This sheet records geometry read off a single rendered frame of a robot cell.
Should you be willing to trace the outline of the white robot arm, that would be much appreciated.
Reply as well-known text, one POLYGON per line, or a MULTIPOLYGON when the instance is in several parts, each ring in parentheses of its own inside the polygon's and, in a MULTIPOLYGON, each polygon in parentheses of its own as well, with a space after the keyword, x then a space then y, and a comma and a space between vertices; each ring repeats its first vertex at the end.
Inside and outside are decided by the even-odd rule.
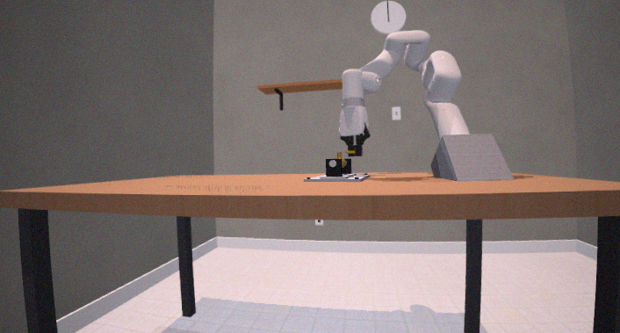
POLYGON ((342 107, 364 106, 364 95, 380 89, 381 79, 399 64, 408 44, 404 62, 408 68, 421 73, 422 83, 427 89, 424 104, 433 119, 439 141, 446 134, 470 134, 458 106, 451 102, 462 79, 458 64, 444 51, 436 51, 424 59, 429 43, 430 36, 424 31, 389 34, 383 52, 374 61, 361 69, 343 72, 342 107))

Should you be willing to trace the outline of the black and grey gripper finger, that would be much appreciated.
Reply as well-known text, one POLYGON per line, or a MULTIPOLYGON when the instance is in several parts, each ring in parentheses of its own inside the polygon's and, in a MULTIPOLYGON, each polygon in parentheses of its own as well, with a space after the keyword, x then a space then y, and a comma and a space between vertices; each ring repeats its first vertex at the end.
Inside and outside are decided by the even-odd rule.
POLYGON ((362 156, 362 145, 364 144, 364 141, 370 137, 370 133, 366 127, 366 125, 364 125, 364 135, 360 134, 360 135, 356 135, 356 143, 357 145, 355 145, 355 156, 362 156), (363 137, 362 137, 363 136, 363 137), (360 139, 359 139, 360 137, 360 139))
MULTIPOLYGON (((346 137, 341 136, 340 139, 346 142, 346 145, 348 145, 348 151, 355 151, 355 146, 353 145, 354 135, 346 137)), ((355 153, 348 153, 348 156, 355 156, 355 153)))

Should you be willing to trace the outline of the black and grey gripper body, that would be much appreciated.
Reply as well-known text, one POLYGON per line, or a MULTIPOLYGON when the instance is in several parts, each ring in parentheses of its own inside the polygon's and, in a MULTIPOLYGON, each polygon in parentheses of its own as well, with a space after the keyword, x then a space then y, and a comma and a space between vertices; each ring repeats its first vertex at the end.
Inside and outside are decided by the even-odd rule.
POLYGON ((367 111, 364 106, 349 105, 343 107, 340 117, 340 135, 364 134, 364 122, 369 130, 367 111))

